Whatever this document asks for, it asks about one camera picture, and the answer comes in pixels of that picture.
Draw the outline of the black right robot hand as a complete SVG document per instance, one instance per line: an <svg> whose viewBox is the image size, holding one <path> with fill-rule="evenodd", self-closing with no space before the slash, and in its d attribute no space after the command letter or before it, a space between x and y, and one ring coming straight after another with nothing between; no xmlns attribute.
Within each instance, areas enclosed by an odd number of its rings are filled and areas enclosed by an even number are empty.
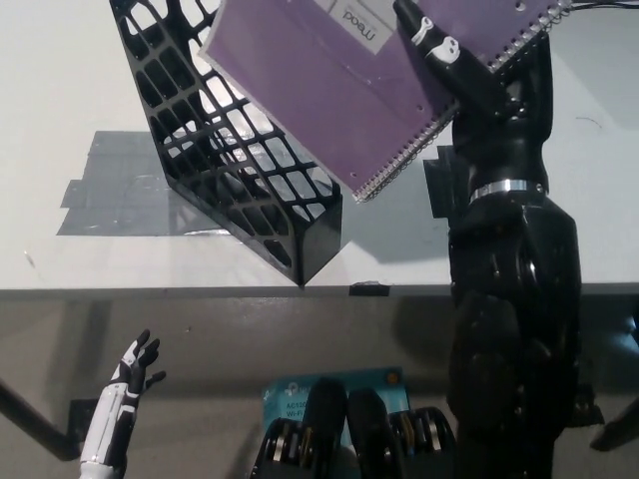
<svg viewBox="0 0 639 479"><path fill-rule="evenodd" d="M491 72L412 1L392 9L405 44L453 97L455 153L468 167L468 199L548 191L542 147L553 121L549 37L541 34L505 73Z"/></svg>

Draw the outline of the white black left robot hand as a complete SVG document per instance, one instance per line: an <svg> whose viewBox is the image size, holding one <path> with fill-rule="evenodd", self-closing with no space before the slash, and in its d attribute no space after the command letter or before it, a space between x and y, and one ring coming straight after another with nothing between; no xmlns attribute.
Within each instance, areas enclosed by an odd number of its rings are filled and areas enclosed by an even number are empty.
<svg viewBox="0 0 639 479"><path fill-rule="evenodd" d="M127 470L127 454L137 420L141 397L166 373L151 376L147 368L159 357L160 340L143 332L119 360L113 375L102 389L80 456L81 479L122 478Z"/></svg>

